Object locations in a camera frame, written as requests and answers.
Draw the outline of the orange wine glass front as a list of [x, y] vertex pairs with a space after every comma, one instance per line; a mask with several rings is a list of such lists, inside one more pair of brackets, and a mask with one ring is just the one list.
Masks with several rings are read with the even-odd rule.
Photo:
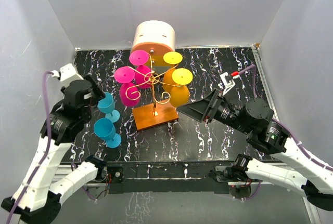
[[186, 68], [179, 68], [172, 73], [172, 80], [176, 85], [170, 92], [170, 104], [177, 108], [189, 101], [187, 85], [192, 82], [193, 74]]

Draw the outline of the orange wine glass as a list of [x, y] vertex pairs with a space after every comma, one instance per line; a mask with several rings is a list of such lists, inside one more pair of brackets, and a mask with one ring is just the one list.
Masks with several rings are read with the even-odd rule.
[[172, 73], [172, 80], [176, 85], [170, 92], [170, 104], [177, 108], [189, 101], [187, 85], [192, 82], [193, 74], [186, 68], [179, 68]]
[[176, 85], [172, 79], [172, 74], [176, 70], [177, 65], [183, 60], [183, 56], [178, 52], [171, 51], [163, 56], [163, 60], [171, 66], [163, 77], [163, 89], [170, 93], [171, 89]]

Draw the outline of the blue wine glass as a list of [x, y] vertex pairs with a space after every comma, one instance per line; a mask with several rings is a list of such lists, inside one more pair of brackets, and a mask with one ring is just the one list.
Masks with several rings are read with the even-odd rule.
[[120, 113], [115, 109], [115, 101], [111, 93], [105, 92], [105, 98], [99, 101], [97, 105], [100, 112], [105, 114], [113, 123], [117, 122], [120, 118]]
[[121, 143], [121, 136], [116, 133], [113, 122], [108, 118], [100, 118], [94, 124], [95, 135], [105, 141], [109, 148], [117, 148]]

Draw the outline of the magenta wine glass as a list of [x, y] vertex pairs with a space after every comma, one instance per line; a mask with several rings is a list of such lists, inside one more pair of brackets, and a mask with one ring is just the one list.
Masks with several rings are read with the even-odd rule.
[[140, 100], [140, 93], [132, 82], [134, 78], [135, 71], [128, 66], [118, 68], [114, 74], [114, 79], [121, 84], [120, 99], [126, 107], [134, 107]]
[[151, 68], [146, 66], [146, 62], [150, 60], [150, 55], [144, 50], [136, 50], [130, 54], [129, 61], [135, 68], [135, 83], [141, 89], [151, 87], [148, 83], [151, 76]]

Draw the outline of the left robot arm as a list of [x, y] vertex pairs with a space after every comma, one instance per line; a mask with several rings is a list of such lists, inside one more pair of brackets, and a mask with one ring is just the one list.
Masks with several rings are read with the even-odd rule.
[[56, 171], [77, 134], [92, 118], [91, 108], [105, 93], [91, 76], [78, 77], [62, 86], [63, 99], [50, 108], [45, 102], [46, 120], [29, 170], [13, 196], [3, 199], [7, 223], [14, 214], [21, 223], [52, 223], [63, 203], [90, 181], [107, 177], [106, 162], [94, 155], [57, 182]]

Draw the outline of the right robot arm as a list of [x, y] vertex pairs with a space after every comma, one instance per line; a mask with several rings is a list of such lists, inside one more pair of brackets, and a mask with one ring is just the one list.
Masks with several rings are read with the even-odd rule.
[[274, 119], [274, 111], [263, 99], [252, 98], [239, 109], [215, 89], [205, 98], [177, 110], [198, 122], [216, 120], [245, 134], [253, 148], [290, 167], [265, 165], [240, 154], [225, 172], [215, 171], [216, 176], [267, 181], [299, 193], [320, 209], [332, 210], [332, 167], [308, 151], [285, 125]]

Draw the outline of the blue wine glass front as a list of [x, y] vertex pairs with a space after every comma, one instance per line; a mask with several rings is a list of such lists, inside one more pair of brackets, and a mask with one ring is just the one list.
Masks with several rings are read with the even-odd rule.
[[113, 122], [108, 118], [100, 118], [94, 124], [95, 135], [105, 141], [109, 148], [117, 148], [121, 143], [121, 136], [116, 133]]

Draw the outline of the wooden rack base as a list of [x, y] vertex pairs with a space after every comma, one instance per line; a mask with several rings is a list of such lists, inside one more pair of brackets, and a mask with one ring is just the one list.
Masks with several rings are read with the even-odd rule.
[[171, 121], [178, 120], [178, 113], [167, 100], [163, 100], [162, 104], [147, 104], [132, 110], [136, 128], [138, 131], [159, 126]]

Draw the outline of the black marble mat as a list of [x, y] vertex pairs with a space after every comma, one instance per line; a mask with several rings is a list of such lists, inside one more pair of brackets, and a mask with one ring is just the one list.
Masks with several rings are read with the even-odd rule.
[[[191, 101], [222, 87], [220, 75], [223, 72], [242, 70], [257, 61], [252, 47], [182, 48], [178, 52], [183, 56], [181, 67], [189, 69], [194, 77], [188, 86]], [[109, 162], [232, 161], [241, 153], [258, 160], [270, 159], [250, 146], [245, 135], [216, 121], [204, 124], [180, 114], [177, 121], [138, 131], [132, 109], [121, 103], [120, 84], [114, 80], [116, 69], [129, 65], [129, 55], [128, 50], [83, 50], [75, 54], [78, 72], [90, 75], [104, 91], [113, 94], [120, 112], [115, 127], [122, 142], [111, 149], [94, 134], [95, 122], [104, 117], [95, 109], [92, 120], [63, 157], [64, 163], [78, 163], [89, 155]]]

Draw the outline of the pink yellow cylinder box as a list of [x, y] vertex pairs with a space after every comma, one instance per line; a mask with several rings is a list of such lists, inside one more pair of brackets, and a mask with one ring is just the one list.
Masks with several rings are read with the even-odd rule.
[[170, 66], [163, 56], [175, 51], [175, 31], [171, 25], [158, 20], [144, 21], [135, 31], [131, 52], [143, 50], [150, 54], [154, 66]]

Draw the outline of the aluminium frame rail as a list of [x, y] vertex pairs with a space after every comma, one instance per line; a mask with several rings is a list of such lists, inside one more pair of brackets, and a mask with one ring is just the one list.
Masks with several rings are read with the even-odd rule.
[[269, 183], [244, 189], [211, 178], [125, 179], [109, 192], [79, 190], [55, 223], [321, 223], [317, 209], [295, 192]]

